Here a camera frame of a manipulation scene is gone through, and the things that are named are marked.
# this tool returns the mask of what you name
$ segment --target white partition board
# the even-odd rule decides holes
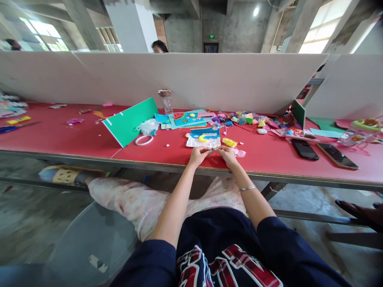
[[[306,115],[358,120],[383,114],[383,55],[341,55],[308,101]]]
[[[276,113],[327,55],[3,52],[0,82],[29,99],[134,105],[172,91],[174,108]]]
[[[105,99],[132,105],[170,89],[174,108],[275,113],[301,92],[327,55],[75,53],[103,79]]]
[[[107,90],[70,52],[0,53],[0,82],[26,99],[48,103],[102,102]]]

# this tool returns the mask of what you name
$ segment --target smartphone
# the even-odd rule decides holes
[[[326,143],[317,143],[318,148],[320,148],[326,156],[337,166],[347,169],[357,170],[359,167],[354,164],[348,157],[342,154],[336,147]]]
[[[318,160],[318,155],[314,152],[314,150],[310,147],[308,142],[303,140],[291,140],[292,145],[294,146],[296,152],[300,157],[311,160]]]

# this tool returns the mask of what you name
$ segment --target left hand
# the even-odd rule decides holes
[[[211,148],[209,147],[193,148],[188,165],[191,165],[194,168],[199,167],[199,165],[203,162],[205,157],[207,157],[207,155],[209,154],[209,151],[211,151]]]

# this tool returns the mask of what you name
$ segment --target silver bracelet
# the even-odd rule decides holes
[[[251,186],[249,186],[249,187],[244,187],[244,188],[242,188],[242,189],[239,189],[238,191],[245,191],[245,190],[248,190],[248,189],[253,189],[253,188],[257,188],[255,185],[251,185]]]

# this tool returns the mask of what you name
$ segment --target scissors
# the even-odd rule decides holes
[[[25,126],[32,126],[32,125],[39,124],[39,123],[41,123],[41,122],[34,122],[34,123],[30,123],[30,124],[26,124],[26,125],[21,125],[21,126],[5,126],[5,127],[1,127],[0,128],[0,134],[5,134],[6,132],[11,132],[11,131],[17,130],[18,128],[23,128]]]

